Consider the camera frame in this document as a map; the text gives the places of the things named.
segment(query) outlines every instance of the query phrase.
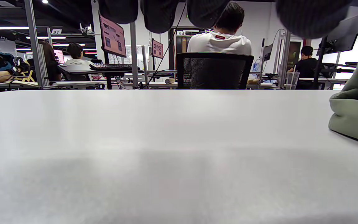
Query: dark hair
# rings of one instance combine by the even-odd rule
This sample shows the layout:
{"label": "dark hair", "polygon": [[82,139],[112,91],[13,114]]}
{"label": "dark hair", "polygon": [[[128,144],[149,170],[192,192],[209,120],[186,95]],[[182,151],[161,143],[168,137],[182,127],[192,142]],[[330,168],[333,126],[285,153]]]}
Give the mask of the dark hair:
{"label": "dark hair", "polygon": [[235,32],[241,24],[243,24],[245,14],[246,13],[241,6],[230,1],[215,26],[224,28],[230,32]]}
{"label": "dark hair", "polygon": [[313,48],[310,46],[305,46],[302,48],[301,54],[304,54],[305,56],[311,56],[313,55]]}
{"label": "dark hair", "polygon": [[71,55],[73,59],[80,59],[82,50],[82,46],[77,43],[71,43],[67,47],[67,52]]}
{"label": "dark hair", "polygon": [[46,41],[40,41],[39,43],[42,44],[46,64],[48,65],[51,61],[56,61],[53,47]]}

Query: ceiling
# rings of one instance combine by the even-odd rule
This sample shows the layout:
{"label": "ceiling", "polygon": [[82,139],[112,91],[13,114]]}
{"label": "ceiling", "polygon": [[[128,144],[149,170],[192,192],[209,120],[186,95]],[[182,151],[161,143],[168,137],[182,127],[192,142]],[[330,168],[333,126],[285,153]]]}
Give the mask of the ceiling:
{"label": "ceiling", "polygon": [[[83,27],[93,24],[91,0],[48,0],[49,4],[43,4],[41,0],[33,0],[35,23],[38,36],[47,36],[46,28],[63,29],[63,33],[80,34],[79,24]],[[254,2],[275,2],[275,0],[253,0]],[[0,5],[0,26],[27,26],[24,0],[4,0]],[[358,6],[358,0],[354,0],[353,6]],[[16,41],[18,48],[30,47],[28,30],[9,31],[1,30],[0,37]],[[77,42],[86,44],[85,48],[95,48],[93,36],[68,37],[64,40],[54,40],[59,44]]]}

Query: red logo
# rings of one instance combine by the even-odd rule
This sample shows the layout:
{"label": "red logo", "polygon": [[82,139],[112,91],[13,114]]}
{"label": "red logo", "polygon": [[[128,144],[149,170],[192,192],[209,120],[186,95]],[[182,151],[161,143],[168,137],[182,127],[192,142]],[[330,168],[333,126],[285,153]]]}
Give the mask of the red logo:
{"label": "red logo", "polygon": [[221,39],[221,40],[226,39],[226,37],[222,37],[222,36],[219,36],[219,35],[216,35],[215,37],[218,38],[218,39]]}

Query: black keyboard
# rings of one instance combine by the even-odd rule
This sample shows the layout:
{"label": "black keyboard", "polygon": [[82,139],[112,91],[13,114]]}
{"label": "black keyboard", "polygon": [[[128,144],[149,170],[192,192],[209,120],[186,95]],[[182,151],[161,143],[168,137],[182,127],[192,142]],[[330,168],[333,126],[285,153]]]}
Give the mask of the black keyboard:
{"label": "black keyboard", "polygon": [[128,71],[132,72],[132,65],[129,64],[90,64],[92,70],[95,71]]}

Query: black mesh chair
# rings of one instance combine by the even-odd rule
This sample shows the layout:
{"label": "black mesh chair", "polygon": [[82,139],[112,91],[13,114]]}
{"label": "black mesh chair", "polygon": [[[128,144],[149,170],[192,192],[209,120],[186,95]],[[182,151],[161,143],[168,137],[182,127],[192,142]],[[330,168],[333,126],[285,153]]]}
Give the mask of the black mesh chair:
{"label": "black mesh chair", "polygon": [[177,54],[179,89],[246,89],[254,57],[226,53]]}

